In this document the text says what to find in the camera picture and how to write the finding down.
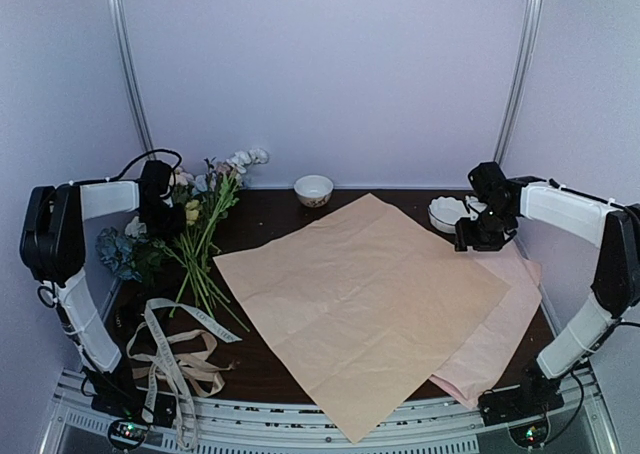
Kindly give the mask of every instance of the blue hydrangea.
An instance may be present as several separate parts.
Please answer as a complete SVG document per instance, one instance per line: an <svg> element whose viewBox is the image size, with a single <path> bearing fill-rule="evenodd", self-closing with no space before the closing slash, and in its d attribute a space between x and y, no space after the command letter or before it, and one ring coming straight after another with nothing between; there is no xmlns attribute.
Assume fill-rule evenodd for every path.
<svg viewBox="0 0 640 454"><path fill-rule="evenodd" d="M96 239L96 250L100 262L118 278L124 281L142 281L142 276L134 268L133 240L109 227L103 229Z"/></svg>

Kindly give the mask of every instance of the artificial flower bouquet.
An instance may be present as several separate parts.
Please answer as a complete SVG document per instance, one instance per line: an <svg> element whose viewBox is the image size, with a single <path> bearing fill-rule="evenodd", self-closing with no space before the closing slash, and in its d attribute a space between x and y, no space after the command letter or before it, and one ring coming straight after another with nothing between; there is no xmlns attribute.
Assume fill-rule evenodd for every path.
<svg viewBox="0 0 640 454"><path fill-rule="evenodd" d="M229 308L230 300L209 277L211 259L220 252L213 243L213 234L218 222L238 202L237 192L246 182L247 168L268 161L266 151L251 149L238 151L225 162L205 159L206 172L196 176L182 167L176 168L170 199L174 205L185 206L185 231L165 242L149 236L145 224L136 216L122 233L114 227L102 230L96 241L100 261L122 280L151 286L162 264L174 260L186 270L177 302L190 285L196 307L206 309L213 317L213 309L220 305L248 330Z"/></svg>

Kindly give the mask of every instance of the metal platform edge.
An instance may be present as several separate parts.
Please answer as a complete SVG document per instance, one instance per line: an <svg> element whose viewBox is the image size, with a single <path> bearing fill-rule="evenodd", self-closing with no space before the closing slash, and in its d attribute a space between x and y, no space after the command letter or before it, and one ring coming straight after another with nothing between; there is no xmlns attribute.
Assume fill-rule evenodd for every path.
<svg viewBox="0 0 640 454"><path fill-rule="evenodd" d="M599 451L618 453L604 400L591 369L581 369L578 376L585 388L585 408L590 416L591 429ZM106 433L112 418L91 409L91 399L80 392L83 379L81 373L63 371L53 398L55 414L39 451L41 454L58 452L66 425L96 434ZM570 378L565 379L561 392L565 406L554 412L575 409L580 397L576 383ZM440 451L439 446L451 446L450 452L473 454L478 452L473 448L477 447L478 434L537 419L522 419L510 426L504 424L486 427L477 410L468 410L451 397L411 401L398 407L365 439L353 445L315 405L196 398L196 414L201 439L201 448L196 451L197 454L233 454L243 451L287 454L300 450L340 450L354 454L395 451L398 454L418 454L421 449L427 454L446 452L444 447ZM188 421L193 420L191 416L185 417ZM153 428L145 445L158 449L159 452L182 452L177 449L175 431L172 429Z"/></svg>

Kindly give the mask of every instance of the ceramic bowl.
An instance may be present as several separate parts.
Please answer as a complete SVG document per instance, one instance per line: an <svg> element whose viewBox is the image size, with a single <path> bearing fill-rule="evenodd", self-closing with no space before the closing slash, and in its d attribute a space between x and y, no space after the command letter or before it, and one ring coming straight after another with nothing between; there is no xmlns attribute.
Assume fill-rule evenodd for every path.
<svg viewBox="0 0 640 454"><path fill-rule="evenodd" d="M304 176L296 181L293 190L296 191L296 195L303 205L321 207L331 198L333 182L324 176Z"/></svg>
<svg viewBox="0 0 640 454"><path fill-rule="evenodd" d="M456 222L461 217L469 217L464 203L453 197L439 197L429 204L431 225L441 232L455 234Z"/></svg>

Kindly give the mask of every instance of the yellow flower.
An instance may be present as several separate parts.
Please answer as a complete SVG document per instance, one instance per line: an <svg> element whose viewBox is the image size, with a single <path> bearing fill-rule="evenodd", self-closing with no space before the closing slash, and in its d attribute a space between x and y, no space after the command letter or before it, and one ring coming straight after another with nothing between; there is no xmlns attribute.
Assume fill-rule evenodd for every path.
<svg viewBox="0 0 640 454"><path fill-rule="evenodd" d="M187 226L193 226L200 215L200 201L193 200L187 202L185 206L185 214L187 216Z"/></svg>

